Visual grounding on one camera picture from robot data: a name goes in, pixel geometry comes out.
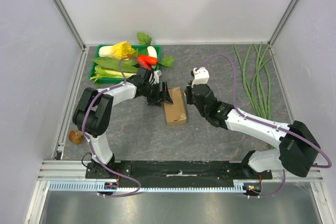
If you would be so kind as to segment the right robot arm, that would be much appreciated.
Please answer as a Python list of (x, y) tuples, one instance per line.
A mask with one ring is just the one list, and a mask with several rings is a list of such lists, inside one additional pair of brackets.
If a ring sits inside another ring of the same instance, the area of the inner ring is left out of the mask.
[(189, 82), (184, 93), (187, 104), (194, 105), (212, 126), (250, 135), (274, 147), (248, 152), (240, 166), (245, 178), (272, 169), (285, 169), (298, 177), (308, 175), (320, 146), (304, 123), (277, 123), (237, 111), (233, 105), (217, 100), (207, 84)]

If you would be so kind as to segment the white radish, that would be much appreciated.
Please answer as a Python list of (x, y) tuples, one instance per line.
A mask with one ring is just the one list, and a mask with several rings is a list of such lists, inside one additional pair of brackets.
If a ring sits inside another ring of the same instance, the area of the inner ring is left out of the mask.
[(153, 46), (148, 46), (147, 47), (148, 50), (148, 59), (147, 59), (147, 63), (151, 66), (151, 68), (155, 68), (157, 65), (157, 52), (155, 50), (155, 48)]

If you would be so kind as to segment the green white celery stalk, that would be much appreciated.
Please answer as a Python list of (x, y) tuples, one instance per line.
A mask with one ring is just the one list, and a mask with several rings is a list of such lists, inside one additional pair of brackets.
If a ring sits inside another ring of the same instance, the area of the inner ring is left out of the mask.
[(109, 70), (102, 68), (100, 66), (95, 66), (91, 71), (89, 80), (93, 81), (95, 84), (114, 84), (123, 81), (124, 79), (130, 78), (136, 73), (121, 73), (120, 71)]

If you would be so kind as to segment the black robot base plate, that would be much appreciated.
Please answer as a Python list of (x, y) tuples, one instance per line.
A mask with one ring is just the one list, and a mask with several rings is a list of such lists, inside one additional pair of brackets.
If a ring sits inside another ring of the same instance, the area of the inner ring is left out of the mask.
[(141, 186), (232, 186), (234, 180), (272, 179), (271, 171), (258, 173), (230, 161), (115, 161), (108, 167)]

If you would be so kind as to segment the large green leaf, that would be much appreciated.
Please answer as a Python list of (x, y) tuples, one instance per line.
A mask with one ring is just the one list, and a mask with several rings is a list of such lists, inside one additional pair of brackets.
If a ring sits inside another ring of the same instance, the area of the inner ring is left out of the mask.
[(136, 66), (137, 62), (134, 60), (120, 61), (111, 57), (97, 57), (94, 58), (92, 61), (100, 67), (109, 70), (120, 71), (119, 64), (121, 64), (121, 69), (123, 72), (136, 73), (138, 70)]

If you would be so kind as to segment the brown toy mushroom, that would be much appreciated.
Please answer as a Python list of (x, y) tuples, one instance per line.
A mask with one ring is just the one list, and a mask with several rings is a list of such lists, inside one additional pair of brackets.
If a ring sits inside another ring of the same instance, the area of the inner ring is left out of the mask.
[(70, 142), (72, 142), (74, 144), (81, 144), (82, 143), (82, 137), (83, 137), (83, 133), (81, 131), (71, 130), (68, 134), (68, 138), (69, 138)]

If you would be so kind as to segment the green leaf beside tray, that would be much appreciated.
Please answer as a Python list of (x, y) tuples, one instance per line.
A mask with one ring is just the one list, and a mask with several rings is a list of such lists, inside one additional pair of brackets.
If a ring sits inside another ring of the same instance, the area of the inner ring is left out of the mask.
[(162, 59), (160, 59), (158, 61), (158, 64), (162, 67), (166, 67), (166, 68), (173, 68), (173, 62), (174, 62), (175, 58), (172, 56), (166, 56), (163, 57)]

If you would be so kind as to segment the brown cardboard express box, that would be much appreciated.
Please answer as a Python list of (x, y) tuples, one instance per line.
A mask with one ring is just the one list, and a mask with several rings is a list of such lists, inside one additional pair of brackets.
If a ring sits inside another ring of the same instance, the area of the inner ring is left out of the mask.
[(164, 103), (164, 111), (168, 126), (183, 125), (187, 122), (186, 110), (180, 87), (169, 89), (173, 104)]

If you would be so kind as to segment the yellow napa cabbage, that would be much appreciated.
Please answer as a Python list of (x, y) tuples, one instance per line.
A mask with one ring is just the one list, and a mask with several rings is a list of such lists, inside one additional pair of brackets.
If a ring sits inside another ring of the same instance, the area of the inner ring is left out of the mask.
[(127, 40), (112, 46), (103, 46), (98, 51), (99, 57), (110, 57), (114, 59), (121, 59), (133, 54), (135, 54), (135, 49)]

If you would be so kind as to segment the red chili pepper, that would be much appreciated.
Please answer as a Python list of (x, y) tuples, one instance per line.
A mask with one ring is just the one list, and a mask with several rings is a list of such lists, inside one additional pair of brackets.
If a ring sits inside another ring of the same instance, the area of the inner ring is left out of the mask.
[(137, 57), (137, 60), (138, 61), (129, 60), (127, 61), (127, 63), (130, 63), (132, 65), (138, 65), (138, 66), (141, 66), (140, 63), (142, 63), (148, 69), (153, 69), (153, 70), (157, 67), (157, 63), (158, 63), (157, 57), (152, 57), (152, 56), (147, 56), (147, 55), (139, 55)]

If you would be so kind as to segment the green long beans bundle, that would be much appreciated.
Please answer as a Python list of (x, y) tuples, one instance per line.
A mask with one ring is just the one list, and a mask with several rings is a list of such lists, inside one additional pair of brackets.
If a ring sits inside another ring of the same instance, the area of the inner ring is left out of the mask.
[[(249, 45), (244, 59), (240, 57), (237, 46), (233, 45), (233, 48), (240, 65), (243, 87), (252, 108), (258, 116), (271, 120), (272, 85), (267, 64), (273, 60), (274, 55), (271, 54), (269, 58), (266, 58), (270, 46), (263, 47), (263, 44)], [(252, 49), (256, 52), (255, 73), (251, 81), (248, 81), (247, 63)]]

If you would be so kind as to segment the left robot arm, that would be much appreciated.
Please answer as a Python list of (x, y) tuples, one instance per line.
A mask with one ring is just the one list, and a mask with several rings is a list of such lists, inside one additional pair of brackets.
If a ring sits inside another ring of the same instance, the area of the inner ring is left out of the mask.
[(146, 97), (149, 105), (161, 106), (166, 82), (160, 82), (161, 71), (139, 68), (135, 75), (114, 86), (85, 88), (72, 116), (72, 122), (88, 140), (92, 159), (99, 163), (97, 173), (111, 178), (115, 173), (114, 154), (109, 147), (106, 131), (112, 108), (121, 102)]

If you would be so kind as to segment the green leaf sprig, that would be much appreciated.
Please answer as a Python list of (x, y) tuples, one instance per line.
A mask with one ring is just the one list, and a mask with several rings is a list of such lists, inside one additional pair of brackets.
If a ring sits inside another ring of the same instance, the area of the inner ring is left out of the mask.
[(152, 37), (150, 37), (148, 34), (139, 32), (136, 34), (136, 37), (138, 39), (138, 43), (141, 46), (150, 46), (152, 43)]

